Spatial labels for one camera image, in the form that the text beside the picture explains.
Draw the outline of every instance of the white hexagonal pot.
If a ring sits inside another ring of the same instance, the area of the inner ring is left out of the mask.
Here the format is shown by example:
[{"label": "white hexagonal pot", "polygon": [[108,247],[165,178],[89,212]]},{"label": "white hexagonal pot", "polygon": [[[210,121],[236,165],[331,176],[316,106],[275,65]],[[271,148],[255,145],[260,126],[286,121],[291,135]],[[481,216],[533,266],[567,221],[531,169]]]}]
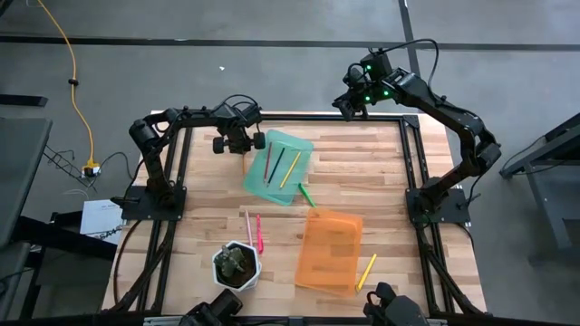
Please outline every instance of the white hexagonal pot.
[{"label": "white hexagonal pot", "polygon": [[218,271],[216,269],[216,265],[213,263],[214,259],[216,259],[216,256],[218,256],[218,254],[221,254],[221,249],[219,249],[219,251],[217,251],[213,256],[211,256],[211,268],[212,268],[212,273],[214,276],[214,283],[218,284],[220,286],[223,286],[225,288],[228,288],[229,290],[235,291],[235,292],[242,292],[244,290],[256,287],[257,280],[260,277],[260,273],[262,272],[262,264],[257,259],[257,257],[258,257],[257,250],[253,246],[249,246],[247,244],[242,244],[238,241],[230,241],[228,244],[226,244],[226,248],[230,249],[232,247],[232,245],[238,245],[241,247],[245,247],[246,249],[249,249],[252,251],[252,253],[254,253],[254,259],[255,259],[255,264],[256,264],[256,273],[254,274],[254,276],[252,276],[252,278],[250,278],[247,282],[244,283],[244,285],[240,286],[239,288],[234,288],[234,287],[231,287],[227,284],[221,283],[218,279]]}]

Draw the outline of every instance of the yellow pencil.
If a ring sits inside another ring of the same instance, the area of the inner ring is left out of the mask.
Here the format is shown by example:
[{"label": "yellow pencil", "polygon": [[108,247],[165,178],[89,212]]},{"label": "yellow pencil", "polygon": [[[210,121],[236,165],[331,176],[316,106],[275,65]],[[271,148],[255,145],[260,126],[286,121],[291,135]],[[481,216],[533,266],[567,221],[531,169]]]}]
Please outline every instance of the yellow pencil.
[{"label": "yellow pencil", "polygon": [[300,158],[300,152],[298,152],[298,154],[296,154],[294,162],[292,162],[292,166],[290,166],[290,168],[288,169],[288,172],[286,173],[286,176],[284,177],[284,180],[282,180],[282,183],[280,184],[280,189],[282,189],[282,187],[286,184],[286,181],[287,181],[288,177],[290,177],[290,174],[292,173],[292,170],[294,169],[294,166],[296,165],[298,158]]},{"label": "yellow pencil", "polygon": [[366,266],[366,270],[364,270],[364,274],[361,277],[361,280],[359,281],[359,283],[356,285],[356,291],[359,292],[364,285],[364,281],[366,281],[367,276],[369,276],[369,272],[371,271],[371,267],[374,264],[374,260],[377,259],[377,254],[373,254],[371,261],[369,262],[369,264]]}]

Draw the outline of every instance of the potted plant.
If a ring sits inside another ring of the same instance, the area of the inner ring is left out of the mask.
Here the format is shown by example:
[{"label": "potted plant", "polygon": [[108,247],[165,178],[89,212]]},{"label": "potted plant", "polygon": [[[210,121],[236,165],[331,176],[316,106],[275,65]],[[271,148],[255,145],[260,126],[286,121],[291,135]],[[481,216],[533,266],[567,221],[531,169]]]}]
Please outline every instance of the potted plant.
[{"label": "potted plant", "polygon": [[257,257],[257,250],[247,244],[231,241],[222,245],[212,257],[214,282],[236,292],[255,287],[262,271]]}]

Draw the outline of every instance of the orange plastic tray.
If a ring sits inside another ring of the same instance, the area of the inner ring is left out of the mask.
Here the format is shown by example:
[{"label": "orange plastic tray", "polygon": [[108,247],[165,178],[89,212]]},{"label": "orange plastic tray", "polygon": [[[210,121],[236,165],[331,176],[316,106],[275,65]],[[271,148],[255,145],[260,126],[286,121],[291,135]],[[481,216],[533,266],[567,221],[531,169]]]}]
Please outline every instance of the orange plastic tray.
[{"label": "orange plastic tray", "polygon": [[363,220],[323,208],[308,211],[295,284],[354,296]]}]

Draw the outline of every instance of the teal plastic tray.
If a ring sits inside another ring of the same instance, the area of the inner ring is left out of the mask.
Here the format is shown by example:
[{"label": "teal plastic tray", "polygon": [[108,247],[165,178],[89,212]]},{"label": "teal plastic tray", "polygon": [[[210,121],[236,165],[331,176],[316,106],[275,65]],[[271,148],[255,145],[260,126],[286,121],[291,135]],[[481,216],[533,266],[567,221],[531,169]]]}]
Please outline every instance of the teal plastic tray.
[{"label": "teal plastic tray", "polygon": [[[272,143],[272,152],[270,153],[270,163],[266,175],[266,182],[270,179],[272,171],[276,166],[276,161],[280,156],[280,152],[285,148],[284,154],[280,159],[278,168],[272,177],[272,181],[268,186],[264,181],[264,170],[266,168],[266,158],[268,155],[268,147]],[[277,204],[288,206],[292,204],[295,194],[298,192],[298,185],[302,182],[305,173],[308,170],[308,162],[310,161],[310,154],[314,149],[312,141],[306,139],[299,139],[284,132],[277,130],[269,130],[266,134],[266,148],[260,150],[254,158],[252,167],[246,174],[244,179],[244,188],[259,197],[273,201]],[[288,177],[285,185],[280,187],[284,180],[288,169],[292,166],[296,155],[300,152],[300,158],[296,161],[296,165],[292,173]]]}]

